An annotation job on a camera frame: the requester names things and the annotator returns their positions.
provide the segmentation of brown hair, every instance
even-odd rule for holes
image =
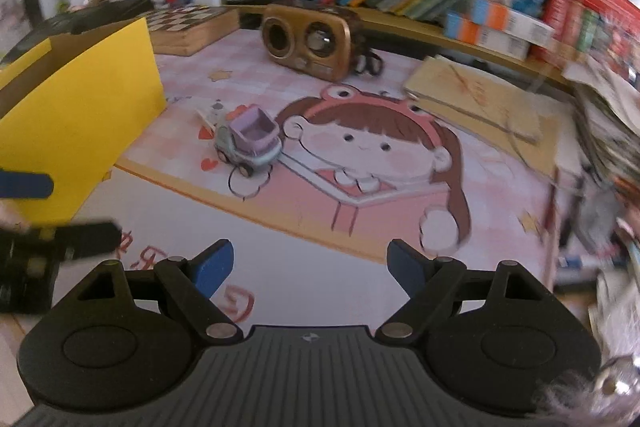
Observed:
[[[396,98],[378,94],[363,92],[361,95],[400,102]],[[283,129],[287,119],[292,116],[304,117],[309,109],[320,102],[322,102],[321,98],[312,96],[300,98],[287,105],[287,107],[277,115],[276,122],[280,128]],[[334,105],[307,118],[307,120],[309,123],[316,125],[337,123],[349,129],[367,129],[368,132],[373,134],[384,134],[389,138],[409,142],[420,142],[427,147],[427,149],[434,149],[431,139],[420,125],[400,112],[380,105],[369,105],[367,103],[357,102]],[[466,239],[466,236],[471,230],[469,207],[466,203],[464,192],[462,191],[462,151],[460,149],[460,142],[452,130],[439,125],[436,121],[433,121],[431,124],[440,137],[442,146],[449,151],[451,156],[451,166],[449,170],[434,172],[431,175],[431,183],[444,182],[449,185],[447,208],[458,225],[458,243],[460,244]]]

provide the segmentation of star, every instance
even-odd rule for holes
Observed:
[[[209,79],[211,80],[211,82],[226,80],[228,78],[231,78],[231,73],[232,73],[231,71],[225,71],[225,70],[212,71],[211,73],[209,73]]]
[[[518,221],[526,233],[534,232],[535,234],[540,235],[540,224],[538,223],[538,218],[536,216],[532,216],[530,212],[522,214],[518,218]]]

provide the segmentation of heart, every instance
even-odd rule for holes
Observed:
[[[213,169],[216,168],[216,166],[219,163],[220,162],[217,160],[212,160],[211,158],[204,158],[204,160],[200,162],[200,168],[205,172],[212,171]]]
[[[198,140],[213,140],[213,131],[209,127],[202,126],[198,133]]]

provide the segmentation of wall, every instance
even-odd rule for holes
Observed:
[[[0,57],[29,32],[23,17],[22,0],[0,0]]]

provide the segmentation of metal screw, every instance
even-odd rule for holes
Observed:
[[[414,333],[414,328],[402,322],[389,322],[382,326],[382,334],[390,339],[405,339]]]
[[[233,324],[225,322],[212,324],[206,329],[207,335],[209,335],[212,339],[230,339],[236,334],[236,331],[238,331],[238,328],[236,328]]]

